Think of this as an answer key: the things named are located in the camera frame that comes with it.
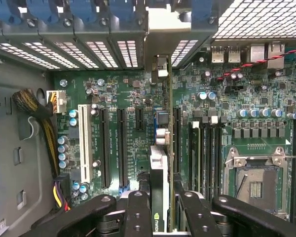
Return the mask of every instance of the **white pci slot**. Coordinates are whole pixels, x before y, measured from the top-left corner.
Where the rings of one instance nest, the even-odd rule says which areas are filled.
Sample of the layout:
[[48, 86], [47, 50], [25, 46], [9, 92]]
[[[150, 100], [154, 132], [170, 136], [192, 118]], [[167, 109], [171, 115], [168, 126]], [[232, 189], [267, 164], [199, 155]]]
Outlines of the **white pci slot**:
[[90, 105], [78, 105], [81, 182], [93, 178]]

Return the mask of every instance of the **yellow wire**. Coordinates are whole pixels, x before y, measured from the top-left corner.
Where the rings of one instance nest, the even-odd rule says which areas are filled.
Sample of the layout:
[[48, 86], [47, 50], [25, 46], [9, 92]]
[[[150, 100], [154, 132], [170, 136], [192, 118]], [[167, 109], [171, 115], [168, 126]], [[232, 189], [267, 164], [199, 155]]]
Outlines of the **yellow wire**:
[[55, 197], [55, 200], [56, 200], [58, 206], [61, 207], [61, 201], [59, 200], [59, 198], [57, 196], [56, 187], [55, 186], [54, 186], [54, 189], [53, 189], [53, 193], [54, 193], [54, 197]]

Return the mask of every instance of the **green circuit board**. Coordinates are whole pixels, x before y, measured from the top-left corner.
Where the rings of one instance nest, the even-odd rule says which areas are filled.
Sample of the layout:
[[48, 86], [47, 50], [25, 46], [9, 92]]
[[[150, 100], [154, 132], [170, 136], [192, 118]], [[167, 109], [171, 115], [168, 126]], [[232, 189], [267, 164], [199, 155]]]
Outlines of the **green circuit board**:
[[[273, 183], [264, 183], [267, 180], [254, 181], [248, 183], [248, 189], [254, 187], [251, 198], [261, 199], [261, 208], [281, 217], [287, 218], [290, 208], [290, 172], [291, 161], [288, 160], [286, 170], [288, 172], [283, 180], [283, 169], [267, 165], [265, 163], [250, 164], [248, 169], [234, 168], [229, 171], [229, 180], [225, 181], [225, 162], [230, 149], [235, 148], [240, 156], [271, 156], [278, 147], [282, 148], [286, 156], [292, 155], [292, 130], [293, 123], [287, 118], [287, 113], [296, 113], [296, 67], [295, 62], [285, 62], [285, 68], [291, 69], [290, 76], [282, 76], [275, 79], [268, 79], [267, 73], [252, 73], [251, 69], [243, 70], [244, 78], [234, 85], [242, 86], [244, 89], [237, 93], [226, 93], [226, 82], [213, 83], [209, 79], [203, 79], [205, 71], [211, 72], [211, 78], [222, 75], [223, 72], [235, 67], [234, 64], [211, 64], [209, 66], [194, 65], [184, 71], [174, 71], [172, 77], [173, 105], [179, 113], [177, 118], [180, 123], [179, 135], [177, 139], [179, 155], [177, 172], [180, 173], [185, 189], [201, 191], [203, 195], [211, 197], [225, 193], [232, 196], [237, 195], [240, 186], [240, 176], [249, 174], [254, 176], [257, 172], [262, 172], [266, 177], [270, 175]], [[154, 111], [162, 108], [164, 104], [164, 89], [162, 84], [151, 85], [150, 74], [144, 71], [110, 71], [110, 72], [59, 72], [54, 75], [56, 90], [65, 90], [67, 95], [67, 112], [77, 109], [80, 104], [98, 104], [99, 108], [106, 108], [109, 118], [109, 151], [111, 167], [111, 184], [109, 188], [102, 188], [101, 174], [95, 168], [93, 179], [88, 191], [89, 198], [98, 194], [106, 193], [114, 196], [120, 195], [123, 191], [119, 188], [119, 168], [118, 168], [118, 122], [117, 110], [126, 110], [127, 127], [127, 161], [129, 189], [138, 188], [137, 176], [141, 172], [149, 172], [149, 146], [154, 144]], [[68, 82], [66, 87], [59, 85], [60, 80]], [[103, 79], [105, 84], [97, 85], [97, 81]], [[260, 81], [261, 85], [266, 85], [267, 90], [256, 92], [256, 85], [252, 84]], [[96, 96], [86, 95], [86, 89], [92, 88], [96, 91]], [[213, 92], [214, 100], [200, 100], [200, 92]], [[144, 126], [137, 128], [136, 109], [141, 109], [143, 113]], [[246, 111], [268, 109], [269, 113], [273, 109], [282, 112], [280, 118], [272, 116], [256, 118], [239, 118], [237, 112], [241, 109]], [[224, 118], [224, 123], [212, 125], [212, 116], [219, 119]], [[100, 118], [91, 117], [92, 134], [92, 156], [94, 160], [101, 160], [102, 141]], [[57, 115], [58, 136], [69, 136], [69, 162], [62, 172], [72, 174], [72, 181], [78, 178], [79, 170], [79, 139], [70, 137], [69, 125], [70, 117], [68, 113]], [[193, 122], [198, 122], [203, 129], [202, 143], [205, 150], [199, 150], [202, 156], [203, 170], [195, 172], [195, 144], [197, 141], [197, 131], [191, 126]], [[200, 187], [197, 185], [197, 176], [200, 176]], [[268, 185], [273, 185], [274, 193], [268, 199], [262, 198], [258, 190], [264, 190]], [[282, 200], [285, 201], [285, 210], [282, 208]], [[73, 205], [79, 205], [82, 200], [78, 197], [73, 199]], [[271, 208], [264, 208], [268, 202], [273, 202]]]

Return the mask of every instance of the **ventilation grille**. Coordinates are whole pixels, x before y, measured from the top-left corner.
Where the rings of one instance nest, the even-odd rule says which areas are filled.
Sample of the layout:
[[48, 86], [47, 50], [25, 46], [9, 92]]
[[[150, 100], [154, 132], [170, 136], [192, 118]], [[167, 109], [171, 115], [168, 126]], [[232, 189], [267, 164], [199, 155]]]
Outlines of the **ventilation grille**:
[[234, 0], [214, 38], [296, 38], [296, 0]]
[[173, 67], [178, 66], [182, 59], [191, 51], [198, 40], [182, 40], [179, 42], [177, 48], [174, 50], [171, 63]]
[[118, 41], [118, 47], [122, 53], [127, 68], [138, 67], [135, 41]]
[[112, 55], [103, 42], [86, 42], [86, 44], [95, 53], [95, 55], [98, 56], [105, 66], [108, 68], [118, 68], [118, 65], [115, 63]]
[[65, 66], [68, 69], [79, 68], [76, 64], [70, 62], [63, 56], [59, 55], [58, 53], [52, 51], [51, 49], [47, 48], [40, 42], [33, 42], [33, 43], [23, 43], [25, 46], [35, 50], [36, 52], [54, 60], [55, 62]]
[[51, 63], [48, 63], [48, 62], [46, 62], [46, 61], [28, 53], [28, 52], [25, 52], [15, 46], [10, 45], [8, 43], [0, 43], [0, 49], [6, 51], [8, 53], [11, 53], [15, 56], [18, 56], [20, 58], [26, 59], [32, 63], [36, 63], [36, 64], [38, 64], [42, 67], [45, 67], [47, 69], [51, 69], [51, 70], [52, 69], [60, 69], [59, 67], [57, 67]]
[[64, 43], [55, 43], [58, 47], [60, 47], [63, 51], [68, 53], [71, 57], [82, 63], [87, 68], [99, 68], [90, 58], [88, 58], [85, 54], [83, 54], [80, 49], [78, 49], [71, 42]]

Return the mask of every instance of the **motherboard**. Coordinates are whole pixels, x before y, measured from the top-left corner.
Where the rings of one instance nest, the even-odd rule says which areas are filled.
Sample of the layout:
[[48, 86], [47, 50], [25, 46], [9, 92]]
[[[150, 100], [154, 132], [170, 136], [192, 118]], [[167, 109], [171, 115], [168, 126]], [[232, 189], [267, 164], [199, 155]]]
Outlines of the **motherboard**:
[[197, 60], [173, 71], [172, 115], [165, 83], [144, 71], [54, 73], [67, 100], [57, 132], [72, 205], [136, 190], [138, 175], [150, 171], [149, 148], [166, 143], [163, 124], [172, 118], [173, 171], [185, 190], [207, 200], [231, 195], [288, 219], [296, 62], [286, 59], [280, 73], [248, 68], [218, 79], [237, 66]]

